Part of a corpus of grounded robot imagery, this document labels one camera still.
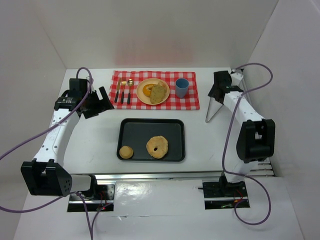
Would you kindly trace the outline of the metal tongs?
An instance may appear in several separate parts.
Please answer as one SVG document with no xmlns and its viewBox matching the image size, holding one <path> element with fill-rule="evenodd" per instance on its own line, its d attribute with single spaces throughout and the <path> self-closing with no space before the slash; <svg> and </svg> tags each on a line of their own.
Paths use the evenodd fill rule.
<svg viewBox="0 0 320 240">
<path fill-rule="evenodd" d="M 205 123 L 209 123 L 216 113 L 223 107 L 223 105 L 211 97 L 208 102 L 208 108 L 205 116 Z"/>
</svg>

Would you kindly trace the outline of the orange glazed donut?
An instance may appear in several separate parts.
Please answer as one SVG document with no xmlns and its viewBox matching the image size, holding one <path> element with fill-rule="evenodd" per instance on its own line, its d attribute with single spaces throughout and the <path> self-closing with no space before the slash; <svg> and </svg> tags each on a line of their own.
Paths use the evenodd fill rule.
<svg viewBox="0 0 320 240">
<path fill-rule="evenodd" d="M 143 94 L 149 98 L 151 96 L 152 88 L 154 86 L 155 84 L 146 84 L 142 89 Z"/>
</svg>

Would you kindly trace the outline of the speckled bread slice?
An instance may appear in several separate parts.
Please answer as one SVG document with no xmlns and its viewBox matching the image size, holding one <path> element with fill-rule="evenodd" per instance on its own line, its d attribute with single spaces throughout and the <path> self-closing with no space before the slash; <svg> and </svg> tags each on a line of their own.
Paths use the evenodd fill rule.
<svg viewBox="0 0 320 240">
<path fill-rule="evenodd" d="M 160 103 L 166 95 L 167 89 L 161 85 L 154 85 L 150 92 L 149 100 L 152 104 Z"/>
</svg>

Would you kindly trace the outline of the small round bun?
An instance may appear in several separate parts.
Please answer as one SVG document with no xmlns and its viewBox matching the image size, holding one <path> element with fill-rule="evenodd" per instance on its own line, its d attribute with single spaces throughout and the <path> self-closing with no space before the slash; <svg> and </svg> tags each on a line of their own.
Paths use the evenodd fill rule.
<svg viewBox="0 0 320 240">
<path fill-rule="evenodd" d="M 159 82 L 157 83 L 157 85 L 160 86 L 160 87 L 162 87 L 162 88 L 164 88 L 164 90 L 167 91 L 167 87 L 166 87 L 166 84 L 165 84 L 164 82 L 159 81 Z"/>
</svg>

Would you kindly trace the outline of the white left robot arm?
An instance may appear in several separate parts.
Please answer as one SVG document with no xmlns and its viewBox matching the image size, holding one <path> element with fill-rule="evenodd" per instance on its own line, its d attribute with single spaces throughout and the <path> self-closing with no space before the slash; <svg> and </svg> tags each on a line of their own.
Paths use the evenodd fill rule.
<svg viewBox="0 0 320 240">
<path fill-rule="evenodd" d="M 81 116 L 85 119 L 113 109 L 104 87 L 85 94 L 84 89 L 66 90 L 54 104 L 51 130 L 32 161 L 20 168 L 31 195 L 66 197 L 73 192 L 93 190 L 92 175 L 70 174 L 64 169 L 65 152 Z"/>
</svg>

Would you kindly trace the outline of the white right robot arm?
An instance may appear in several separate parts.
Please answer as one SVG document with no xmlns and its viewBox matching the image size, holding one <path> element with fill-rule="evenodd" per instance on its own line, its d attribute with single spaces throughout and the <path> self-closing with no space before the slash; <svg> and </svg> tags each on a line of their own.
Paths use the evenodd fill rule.
<svg viewBox="0 0 320 240">
<path fill-rule="evenodd" d="M 216 102 L 227 107 L 231 120 L 222 151 L 222 174 L 219 177 L 219 191 L 224 197 L 244 187 L 244 178 L 249 172 L 274 154 L 276 124 L 257 113 L 243 97 L 243 90 L 235 85 L 219 86 L 215 83 L 208 94 Z M 234 122 L 240 125 L 235 147 L 236 157 L 229 161 L 226 168 L 228 143 Z"/>
</svg>

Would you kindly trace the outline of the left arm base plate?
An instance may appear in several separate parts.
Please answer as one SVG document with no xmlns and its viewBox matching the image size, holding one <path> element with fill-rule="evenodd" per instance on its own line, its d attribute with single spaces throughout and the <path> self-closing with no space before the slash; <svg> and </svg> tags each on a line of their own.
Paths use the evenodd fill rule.
<svg viewBox="0 0 320 240">
<path fill-rule="evenodd" d="M 113 212 L 115 199 L 115 184 L 96 185 L 95 192 L 85 195 L 80 193 L 88 212 Z M 80 213 L 85 211 L 84 203 L 80 196 L 73 193 L 69 196 L 67 212 Z"/>
</svg>

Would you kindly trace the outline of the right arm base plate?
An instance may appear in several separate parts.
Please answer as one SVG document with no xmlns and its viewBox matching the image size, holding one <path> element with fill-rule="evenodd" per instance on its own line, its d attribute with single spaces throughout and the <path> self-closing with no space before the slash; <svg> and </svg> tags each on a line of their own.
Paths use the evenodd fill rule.
<svg viewBox="0 0 320 240">
<path fill-rule="evenodd" d="M 242 181 L 235 186 L 227 187 L 220 182 L 203 182 L 198 187 L 203 193 L 206 210 L 249 208 L 250 202 L 245 183 Z"/>
</svg>

